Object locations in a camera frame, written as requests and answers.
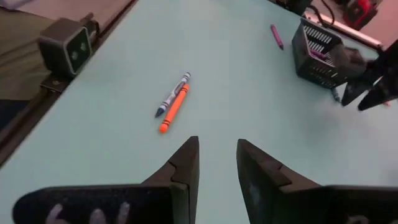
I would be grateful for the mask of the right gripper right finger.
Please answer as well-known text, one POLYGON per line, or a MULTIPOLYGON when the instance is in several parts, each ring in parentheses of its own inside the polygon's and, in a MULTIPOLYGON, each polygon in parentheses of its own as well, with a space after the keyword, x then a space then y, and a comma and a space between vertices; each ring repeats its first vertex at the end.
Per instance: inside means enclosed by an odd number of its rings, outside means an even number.
POLYGON ((398 224, 398 187, 320 185, 245 139, 236 160, 250 224, 398 224))

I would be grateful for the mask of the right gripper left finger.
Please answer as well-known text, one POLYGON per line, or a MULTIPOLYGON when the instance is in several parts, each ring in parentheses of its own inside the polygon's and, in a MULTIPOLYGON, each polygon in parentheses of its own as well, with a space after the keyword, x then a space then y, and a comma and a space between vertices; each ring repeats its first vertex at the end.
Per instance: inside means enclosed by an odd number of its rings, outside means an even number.
POLYGON ((195 224, 199 139, 140 184, 47 187, 20 197, 14 224, 195 224))

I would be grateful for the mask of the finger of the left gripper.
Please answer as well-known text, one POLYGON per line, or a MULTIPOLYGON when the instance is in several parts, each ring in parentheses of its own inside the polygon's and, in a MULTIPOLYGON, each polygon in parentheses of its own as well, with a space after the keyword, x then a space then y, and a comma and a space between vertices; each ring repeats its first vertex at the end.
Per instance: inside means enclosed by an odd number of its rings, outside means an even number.
POLYGON ((373 87, 373 84, 361 81, 349 81, 345 87, 345 91, 343 97, 341 99, 341 105, 347 106, 352 101, 357 99, 362 93, 367 90, 370 90, 373 87))
POLYGON ((377 82, 358 105, 364 111, 398 98, 398 83, 377 82))

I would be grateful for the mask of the black mesh basket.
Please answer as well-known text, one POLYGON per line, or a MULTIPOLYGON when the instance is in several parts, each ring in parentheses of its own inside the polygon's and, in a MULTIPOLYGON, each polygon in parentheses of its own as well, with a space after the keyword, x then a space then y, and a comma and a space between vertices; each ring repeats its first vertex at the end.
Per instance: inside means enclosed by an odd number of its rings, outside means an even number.
POLYGON ((340 36, 302 18, 292 39, 297 75, 327 89, 346 83, 347 79, 338 74, 331 57, 332 49, 340 44, 344 45, 340 36), (310 53, 310 49, 317 50, 328 58, 320 60, 310 53))

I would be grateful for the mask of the purple crayon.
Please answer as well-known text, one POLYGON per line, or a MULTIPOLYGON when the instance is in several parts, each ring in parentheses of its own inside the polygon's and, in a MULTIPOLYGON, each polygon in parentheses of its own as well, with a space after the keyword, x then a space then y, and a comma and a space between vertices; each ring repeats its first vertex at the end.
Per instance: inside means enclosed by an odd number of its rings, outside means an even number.
POLYGON ((284 49, 284 45, 283 45, 283 42, 282 42, 282 40, 281 40, 281 38, 280 38, 280 36, 279 36, 279 33, 278 33, 278 31, 277 31, 275 25, 274 25, 274 24, 271 24, 271 25, 270 25, 270 28, 271 28, 272 34, 273 34, 273 36, 274 36, 274 38, 275 38, 275 41, 276 41, 277 45, 279 46, 279 48, 280 48, 281 50, 283 50, 283 49, 284 49))
POLYGON ((319 52, 319 51, 317 51, 317 50, 314 50, 314 49, 310 49, 310 53, 313 55, 313 56, 316 56, 317 58, 319 58, 320 60, 323 60, 323 61, 325 61, 328 57, 326 56, 326 55, 324 55, 323 53, 321 53, 321 52, 319 52))

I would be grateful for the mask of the red black floor machine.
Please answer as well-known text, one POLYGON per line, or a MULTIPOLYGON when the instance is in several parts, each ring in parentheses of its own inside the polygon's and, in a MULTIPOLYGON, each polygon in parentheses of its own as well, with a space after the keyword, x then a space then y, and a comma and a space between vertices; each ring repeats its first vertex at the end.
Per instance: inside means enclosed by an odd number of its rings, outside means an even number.
POLYGON ((347 23, 369 22, 378 13, 371 0, 349 0, 345 4, 343 19, 347 23))

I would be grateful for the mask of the blue green crayon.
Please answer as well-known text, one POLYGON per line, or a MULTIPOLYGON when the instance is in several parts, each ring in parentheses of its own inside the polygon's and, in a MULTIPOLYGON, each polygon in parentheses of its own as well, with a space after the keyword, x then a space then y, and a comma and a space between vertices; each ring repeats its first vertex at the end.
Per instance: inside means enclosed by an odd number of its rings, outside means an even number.
POLYGON ((168 97, 161 103, 161 105, 158 107, 155 117, 158 118, 160 115, 162 115, 167 108, 173 103, 174 99, 177 97, 178 93, 182 89, 182 87, 189 81, 191 78, 191 74, 189 72, 186 72, 182 79, 179 81, 177 86, 170 92, 168 97))

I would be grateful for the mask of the teal table mat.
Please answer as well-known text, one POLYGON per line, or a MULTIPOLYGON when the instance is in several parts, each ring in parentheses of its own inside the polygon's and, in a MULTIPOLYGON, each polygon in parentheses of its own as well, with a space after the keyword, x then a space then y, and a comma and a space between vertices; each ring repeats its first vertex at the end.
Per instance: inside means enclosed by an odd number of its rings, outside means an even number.
POLYGON ((249 223, 239 139, 318 184, 398 186, 398 102, 360 112, 299 78, 299 23, 268 0, 138 0, 0 168, 0 224, 44 187, 140 183, 190 136, 198 224, 249 223), (186 72, 189 90, 160 133, 173 103, 156 111, 186 72))

